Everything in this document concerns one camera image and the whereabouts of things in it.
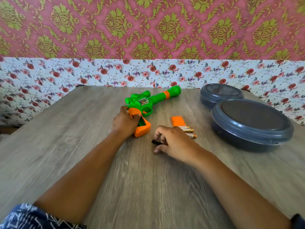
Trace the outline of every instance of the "orange battery cover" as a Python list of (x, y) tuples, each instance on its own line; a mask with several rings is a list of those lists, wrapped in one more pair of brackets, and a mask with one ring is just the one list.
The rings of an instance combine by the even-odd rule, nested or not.
[(184, 120), (182, 119), (182, 116), (171, 117), (171, 119), (172, 119), (172, 123), (173, 123), (174, 127), (185, 126), (186, 125)]
[(133, 118), (135, 115), (138, 115), (138, 114), (141, 115), (141, 119), (139, 121), (138, 127), (136, 128), (136, 130), (134, 132), (135, 137), (143, 136), (150, 131), (150, 123), (147, 120), (145, 120), (145, 118), (143, 117), (143, 115), (139, 109), (129, 108), (128, 114), (129, 114), (130, 118)]

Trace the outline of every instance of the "orange toy gun handle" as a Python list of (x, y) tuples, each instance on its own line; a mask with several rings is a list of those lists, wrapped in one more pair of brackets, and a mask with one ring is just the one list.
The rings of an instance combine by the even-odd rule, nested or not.
[(145, 120), (145, 118), (142, 115), (142, 112), (137, 108), (129, 108), (128, 114), (130, 118), (133, 118), (135, 115), (141, 115), (141, 119), (139, 121), (138, 127), (136, 128), (134, 132), (135, 137), (143, 136), (147, 134), (150, 131), (150, 123)]

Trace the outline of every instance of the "gray wood grain table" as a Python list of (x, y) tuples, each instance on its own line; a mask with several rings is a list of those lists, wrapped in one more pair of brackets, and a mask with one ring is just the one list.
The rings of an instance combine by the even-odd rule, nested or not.
[[(33, 203), (110, 132), (111, 120), (132, 93), (159, 88), (82, 86), (37, 115), (0, 143), (0, 220), (15, 204)], [(238, 150), (219, 139), (200, 103), (200, 91), (153, 106), (151, 131), (130, 138), (118, 151), (87, 216), (89, 228), (234, 228), (205, 180), (164, 154), (153, 155), (158, 125), (181, 115), (205, 149), (253, 186), (284, 214), (305, 215), (305, 128), (268, 153)], [(259, 100), (245, 92), (246, 98)]]

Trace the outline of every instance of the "toy gun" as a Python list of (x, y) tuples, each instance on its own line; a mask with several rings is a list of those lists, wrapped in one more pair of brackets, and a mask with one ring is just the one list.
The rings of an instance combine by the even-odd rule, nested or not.
[(145, 120), (144, 117), (149, 116), (153, 112), (152, 106), (162, 100), (167, 100), (171, 97), (178, 96), (181, 93), (179, 86), (173, 86), (172, 88), (164, 91), (158, 95), (150, 96), (149, 91), (145, 91), (141, 94), (132, 94), (131, 97), (126, 98), (125, 102), (128, 104), (128, 113), (131, 118), (140, 114), (141, 118), (137, 129), (134, 132), (135, 137), (143, 136), (150, 130), (150, 123)]

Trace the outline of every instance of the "orange ring on barrel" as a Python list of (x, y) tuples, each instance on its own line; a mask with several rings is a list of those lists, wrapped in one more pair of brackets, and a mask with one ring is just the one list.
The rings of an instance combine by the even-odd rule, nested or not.
[(170, 93), (168, 91), (164, 91), (163, 93), (166, 96), (166, 98), (165, 98), (166, 100), (170, 98)]

